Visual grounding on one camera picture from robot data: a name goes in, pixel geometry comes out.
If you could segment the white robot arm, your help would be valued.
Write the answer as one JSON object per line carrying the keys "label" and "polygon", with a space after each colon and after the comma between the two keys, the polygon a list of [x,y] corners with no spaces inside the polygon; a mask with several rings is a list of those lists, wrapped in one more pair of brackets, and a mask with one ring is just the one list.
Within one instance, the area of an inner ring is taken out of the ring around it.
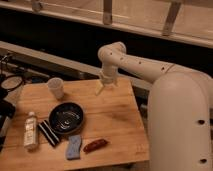
{"label": "white robot arm", "polygon": [[152,84],[148,95],[150,171],[213,171],[213,78],[174,63],[129,55],[122,42],[98,50],[100,82],[123,69]]}

